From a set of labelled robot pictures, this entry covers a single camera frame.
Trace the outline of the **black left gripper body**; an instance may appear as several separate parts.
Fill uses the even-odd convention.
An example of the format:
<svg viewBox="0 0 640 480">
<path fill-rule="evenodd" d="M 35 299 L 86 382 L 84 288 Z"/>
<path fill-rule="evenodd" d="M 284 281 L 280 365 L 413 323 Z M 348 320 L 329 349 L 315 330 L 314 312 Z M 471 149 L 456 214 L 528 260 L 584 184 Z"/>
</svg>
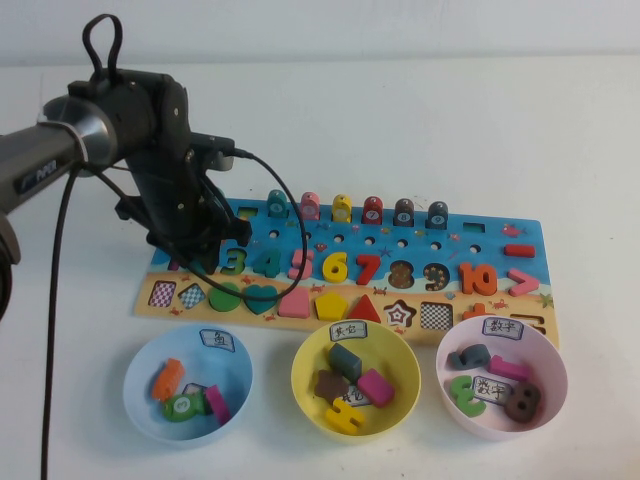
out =
<svg viewBox="0 0 640 480">
<path fill-rule="evenodd" d="M 196 254 L 206 240 L 221 245 L 224 228 L 236 216 L 206 175 L 209 168 L 230 168 L 220 149 L 192 144 L 175 156 L 154 146 L 125 162 L 139 194 L 120 201 L 116 211 L 143 225 L 149 243 L 179 254 Z"/>
</svg>

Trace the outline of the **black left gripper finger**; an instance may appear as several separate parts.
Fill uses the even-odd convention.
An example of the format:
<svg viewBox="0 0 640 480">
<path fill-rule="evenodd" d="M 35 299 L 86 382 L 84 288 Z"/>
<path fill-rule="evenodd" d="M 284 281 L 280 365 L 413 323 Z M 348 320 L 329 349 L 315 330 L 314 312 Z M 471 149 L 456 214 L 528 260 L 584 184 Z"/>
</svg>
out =
<svg viewBox="0 0 640 480">
<path fill-rule="evenodd" d="M 241 218 L 233 218 L 221 234 L 223 240 L 233 240 L 241 247 L 249 244 L 251 236 L 251 223 Z"/>
<path fill-rule="evenodd" d="M 219 264 L 220 241 L 218 239 L 206 240 L 196 248 L 196 261 L 202 270 L 211 275 Z"/>
</svg>

